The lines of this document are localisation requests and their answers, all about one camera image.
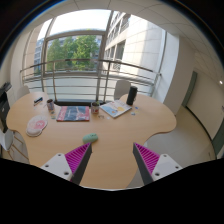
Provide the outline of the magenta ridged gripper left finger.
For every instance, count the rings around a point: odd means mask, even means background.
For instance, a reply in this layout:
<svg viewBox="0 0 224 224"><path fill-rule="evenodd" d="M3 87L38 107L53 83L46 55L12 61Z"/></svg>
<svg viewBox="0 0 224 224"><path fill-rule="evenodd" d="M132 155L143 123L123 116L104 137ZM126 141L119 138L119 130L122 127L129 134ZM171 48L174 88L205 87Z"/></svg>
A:
<svg viewBox="0 0 224 224"><path fill-rule="evenodd" d="M42 169L79 185L91 153L91 144L86 143L66 154L57 153L42 166Z"/></svg>

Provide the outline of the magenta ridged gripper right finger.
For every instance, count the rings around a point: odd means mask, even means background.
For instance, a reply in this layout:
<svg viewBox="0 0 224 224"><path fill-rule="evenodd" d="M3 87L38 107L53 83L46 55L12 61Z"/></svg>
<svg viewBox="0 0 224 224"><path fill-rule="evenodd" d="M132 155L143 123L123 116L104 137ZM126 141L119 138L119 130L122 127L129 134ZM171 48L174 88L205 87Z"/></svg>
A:
<svg viewBox="0 0 224 224"><path fill-rule="evenodd" d="M145 185L182 169L168 154L159 155L138 143L133 144L133 154Z"/></svg>

